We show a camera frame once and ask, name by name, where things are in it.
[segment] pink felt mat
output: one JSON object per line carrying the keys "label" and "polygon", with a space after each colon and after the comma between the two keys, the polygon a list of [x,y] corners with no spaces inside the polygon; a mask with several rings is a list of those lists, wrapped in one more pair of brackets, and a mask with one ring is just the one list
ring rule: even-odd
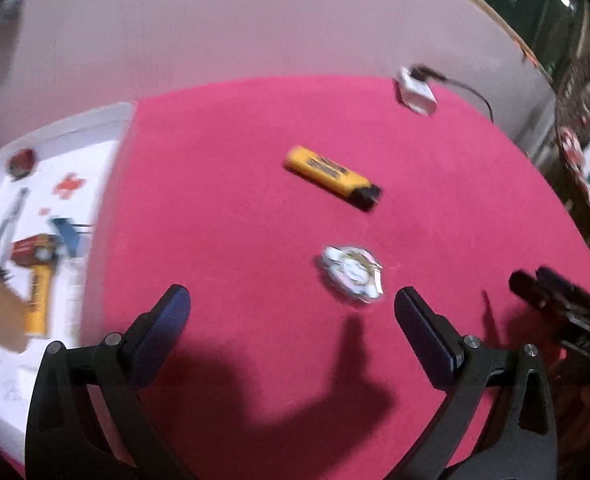
{"label": "pink felt mat", "polygon": [[[190,291],[178,348],[141,397],[201,479],[386,475],[443,398],[393,317],[402,286],[462,334],[543,350],[510,273],[547,264],[590,291],[590,252],[544,179],[470,105],[435,94],[432,118],[377,78],[214,84],[140,103],[89,283],[102,280],[107,331],[171,283]],[[371,179],[380,203],[364,213],[284,170],[297,144]],[[313,259],[333,244],[376,256],[384,298],[356,309],[326,290]]]}

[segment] yellow tool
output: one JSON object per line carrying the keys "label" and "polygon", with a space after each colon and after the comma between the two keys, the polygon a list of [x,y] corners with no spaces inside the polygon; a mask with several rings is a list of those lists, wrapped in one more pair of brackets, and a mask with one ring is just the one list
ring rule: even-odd
{"label": "yellow tool", "polygon": [[379,200],[381,188],[366,177],[341,164],[296,146],[286,156],[286,167],[342,196],[347,202],[368,211]]}
{"label": "yellow tool", "polygon": [[19,240],[12,245],[11,260],[32,273],[30,305],[24,312],[24,333],[35,337],[48,336],[48,298],[50,282],[57,263],[59,238],[40,234]]}

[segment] metal screw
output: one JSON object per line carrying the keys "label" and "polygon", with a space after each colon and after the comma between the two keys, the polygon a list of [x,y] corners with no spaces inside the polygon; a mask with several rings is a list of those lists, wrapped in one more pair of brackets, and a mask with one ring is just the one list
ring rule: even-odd
{"label": "metal screw", "polygon": [[118,345],[121,341],[121,334],[119,332],[110,332],[105,338],[104,342],[108,346]]}
{"label": "metal screw", "polygon": [[535,357],[537,355],[537,347],[530,343],[524,345],[524,351],[531,357]]}
{"label": "metal screw", "polygon": [[61,343],[59,341],[53,341],[46,347],[46,352],[48,352],[49,354],[56,354],[57,352],[59,352],[60,348]]}
{"label": "metal screw", "polygon": [[482,344],[482,341],[475,335],[466,335],[464,336],[464,344],[469,348],[478,348]]}

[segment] red sticker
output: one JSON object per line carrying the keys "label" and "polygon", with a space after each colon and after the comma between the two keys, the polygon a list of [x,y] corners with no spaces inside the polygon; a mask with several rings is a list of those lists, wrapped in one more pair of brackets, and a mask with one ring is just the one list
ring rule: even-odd
{"label": "red sticker", "polygon": [[67,173],[62,181],[53,189],[53,195],[57,195],[62,200],[70,200],[73,193],[82,187],[86,179],[77,178],[76,173]]}

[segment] black cable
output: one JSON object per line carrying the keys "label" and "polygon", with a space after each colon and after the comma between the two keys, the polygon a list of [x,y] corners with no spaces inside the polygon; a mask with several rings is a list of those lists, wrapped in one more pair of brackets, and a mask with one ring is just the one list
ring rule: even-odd
{"label": "black cable", "polygon": [[411,67],[409,75],[413,79],[417,79],[418,81],[424,81],[424,82],[426,82],[426,80],[429,77],[432,77],[433,79],[438,80],[441,83],[446,83],[451,86],[456,86],[456,87],[468,90],[472,94],[475,94],[477,97],[482,99],[482,101],[486,104],[486,107],[488,108],[488,117],[491,119],[491,122],[493,124],[495,124],[495,120],[493,118],[493,108],[491,108],[490,103],[486,100],[486,98],[480,92],[478,92],[474,88],[468,86],[467,84],[464,84],[461,81],[457,81],[457,79],[449,79],[443,73],[437,72],[437,70],[434,70],[426,65],[413,65]]}
{"label": "black cable", "polygon": [[486,98],[480,92],[478,92],[474,88],[471,88],[470,86],[462,83],[461,81],[457,81],[456,79],[448,79],[448,78],[446,78],[444,80],[444,82],[446,84],[451,85],[451,86],[456,86],[456,87],[459,87],[459,88],[464,88],[465,90],[468,90],[472,94],[475,94],[477,97],[479,97],[480,99],[482,99],[482,101],[486,105],[486,108],[488,108],[488,117],[491,119],[491,122],[493,124],[495,124],[495,120],[493,119],[493,108],[491,108],[490,103],[486,100]]}

